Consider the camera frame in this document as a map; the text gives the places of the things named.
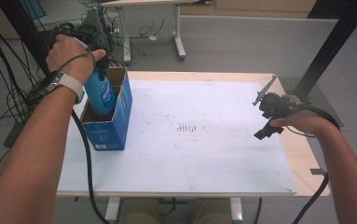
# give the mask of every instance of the blue bottle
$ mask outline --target blue bottle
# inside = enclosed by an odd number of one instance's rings
[[[103,116],[111,113],[115,103],[114,91],[108,78],[98,68],[85,82],[85,90],[96,114]]]

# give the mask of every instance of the black marks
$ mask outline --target black marks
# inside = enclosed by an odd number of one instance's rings
[[[177,132],[180,133],[193,133],[197,129],[194,124],[180,124],[178,125]]]

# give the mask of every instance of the table leg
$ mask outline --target table leg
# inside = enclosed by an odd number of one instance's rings
[[[130,63],[131,55],[130,55],[130,37],[126,33],[126,22],[124,17],[124,12],[122,7],[117,8],[117,13],[119,15],[120,20],[120,31],[122,32],[123,37],[123,62]]]
[[[120,207],[120,198],[119,197],[110,197],[108,205],[106,206],[105,219],[109,223],[117,222],[117,215]]]
[[[240,198],[230,198],[231,222],[233,224],[244,223]]]
[[[185,53],[185,49],[184,49],[184,45],[182,44],[182,40],[181,40],[181,7],[179,4],[175,5],[175,14],[176,14],[176,19],[175,19],[175,32],[174,34],[174,40],[175,40],[175,44],[177,46],[178,49],[178,54],[179,57],[183,60],[186,57],[186,53]]]

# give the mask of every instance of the hand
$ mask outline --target hand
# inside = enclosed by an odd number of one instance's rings
[[[293,102],[302,104],[302,102],[294,95],[286,94],[282,97],[291,98]],[[295,110],[288,118],[274,119],[270,122],[270,126],[272,127],[293,126],[300,132],[314,135],[317,135],[320,130],[328,124],[330,124],[329,121],[308,110]]]
[[[77,55],[86,53],[88,52],[83,49],[72,37],[57,35],[56,43],[53,45],[53,49],[50,50],[47,57],[48,69],[50,72],[56,71],[70,59]],[[105,53],[106,52],[103,49],[96,49],[92,52],[96,62],[99,61]],[[87,55],[74,59],[65,65],[62,71],[84,84],[93,72],[93,64],[93,58],[91,55]]]

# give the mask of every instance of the white paper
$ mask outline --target white paper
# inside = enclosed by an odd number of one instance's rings
[[[166,196],[296,193],[278,135],[254,137],[267,122],[252,105],[259,84],[131,81],[130,87],[125,150],[92,150],[96,191]],[[72,122],[59,191],[87,190],[85,151]]]

